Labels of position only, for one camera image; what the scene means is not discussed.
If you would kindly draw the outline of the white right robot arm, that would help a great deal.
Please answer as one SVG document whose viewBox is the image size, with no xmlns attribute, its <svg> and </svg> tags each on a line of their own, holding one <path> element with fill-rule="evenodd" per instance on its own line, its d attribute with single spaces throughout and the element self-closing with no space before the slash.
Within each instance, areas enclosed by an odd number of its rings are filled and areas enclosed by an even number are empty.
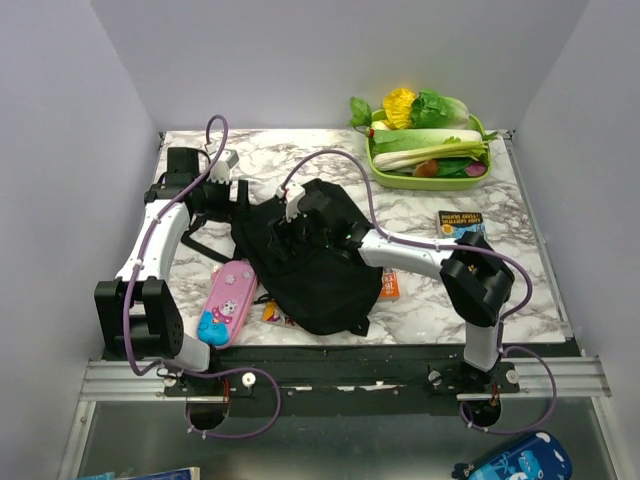
<svg viewBox="0 0 640 480">
<path fill-rule="evenodd" d="M 390 267 L 439 280 L 466 323 L 460 379 L 480 392 L 496 380 L 500 315 L 510 299 L 514 274 L 480 233 L 443 242 L 395 236 L 375 226 L 360 209 L 350 217 L 336 200 L 315 192 L 278 203 L 268 222 L 269 249 L 290 261 L 307 247 L 342 255 L 354 264 Z"/>
</svg>

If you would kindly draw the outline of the black student backpack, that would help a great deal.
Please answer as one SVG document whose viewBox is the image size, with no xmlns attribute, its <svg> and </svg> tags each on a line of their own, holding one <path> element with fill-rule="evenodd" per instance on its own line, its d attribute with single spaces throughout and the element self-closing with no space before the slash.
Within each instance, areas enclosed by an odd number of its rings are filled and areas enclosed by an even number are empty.
<svg viewBox="0 0 640 480">
<path fill-rule="evenodd" d="M 319 192 L 353 201 L 341 186 L 320 179 L 303 188 L 306 194 Z M 248 262 L 269 298 L 309 333 L 366 335 L 368 315 L 382 287 L 382 268 L 341 261 L 321 251 L 278 260 L 267 251 L 267 201 L 256 205 L 249 201 L 249 209 L 227 223 L 235 244 L 230 260 Z"/>
</svg>

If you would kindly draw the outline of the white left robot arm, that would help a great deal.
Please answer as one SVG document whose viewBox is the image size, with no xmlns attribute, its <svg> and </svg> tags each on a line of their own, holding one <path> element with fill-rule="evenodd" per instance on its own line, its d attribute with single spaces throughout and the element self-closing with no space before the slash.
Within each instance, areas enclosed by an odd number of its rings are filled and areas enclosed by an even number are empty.
<svg viewBox="0 0 640 480">
<path fill-rule="evenodd" d="M 188 370 L 187 382 L 201 395 L 222 380 L 214 349 L 185 330 L 168 280 L 179 244 L 208 221 L 228 223 L 234 150 L 201 165 L 203 150 L 171 147 L 166 170 L 144 194 L 144 218 L 134 247 L 114 279 L 99 282 L 94 301 L 106 351 L 124 360 L 145 358 Z"/>
</svg>

